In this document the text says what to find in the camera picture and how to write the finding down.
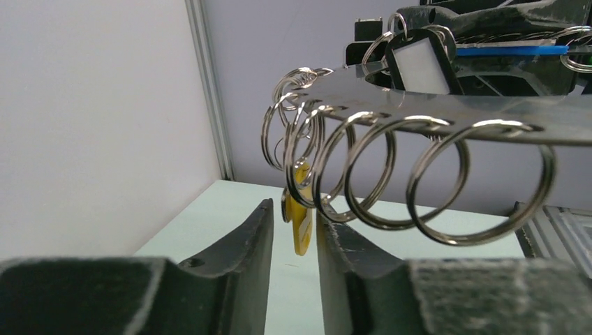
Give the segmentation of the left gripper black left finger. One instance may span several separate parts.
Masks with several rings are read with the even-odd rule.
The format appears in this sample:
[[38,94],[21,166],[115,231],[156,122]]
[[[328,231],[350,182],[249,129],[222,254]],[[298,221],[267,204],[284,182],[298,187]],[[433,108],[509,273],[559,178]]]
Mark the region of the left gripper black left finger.
[[2,334],[263,334],[274,204],[181,261],[16,258],[1,263]]

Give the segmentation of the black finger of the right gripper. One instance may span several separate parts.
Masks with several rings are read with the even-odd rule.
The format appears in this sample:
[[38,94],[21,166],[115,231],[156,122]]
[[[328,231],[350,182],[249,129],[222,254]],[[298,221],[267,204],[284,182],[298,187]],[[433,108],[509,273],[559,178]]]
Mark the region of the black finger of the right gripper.
[[453,69],[467,96],[564,96],[577,80],[551,55],[457,57]]
[[590,1],[421,1],[397,10],[408,29],[447,27],[456,38],[557,32],[584,26]]

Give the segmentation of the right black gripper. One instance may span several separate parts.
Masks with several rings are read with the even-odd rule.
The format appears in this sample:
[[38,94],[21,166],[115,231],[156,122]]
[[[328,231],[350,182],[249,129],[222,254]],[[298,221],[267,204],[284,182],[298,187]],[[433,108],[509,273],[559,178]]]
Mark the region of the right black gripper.
[[383,33],[383,19],[356,19],[354,22],[353,42],[345,47],[344,64],[355,65],[362,59],[371,44]]

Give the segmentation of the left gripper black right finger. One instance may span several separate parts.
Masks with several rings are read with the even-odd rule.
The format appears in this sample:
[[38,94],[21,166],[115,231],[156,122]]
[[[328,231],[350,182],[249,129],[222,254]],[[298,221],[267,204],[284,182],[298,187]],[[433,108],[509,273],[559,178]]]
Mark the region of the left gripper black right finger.
[[317,217],[326,334],[590,334],[591,279],[544,258],[403,260]]

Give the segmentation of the blue tagged key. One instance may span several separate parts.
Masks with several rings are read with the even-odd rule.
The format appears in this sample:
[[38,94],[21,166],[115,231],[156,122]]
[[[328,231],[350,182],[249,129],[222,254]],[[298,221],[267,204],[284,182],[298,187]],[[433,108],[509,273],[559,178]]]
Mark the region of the blue tagged key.
[[509,47],[467,47],[459,48],[459,57],[488,57],[488,56],[538,56],[564,55],[569,51],[567,45],[539,45],[539,46],[509,46]]

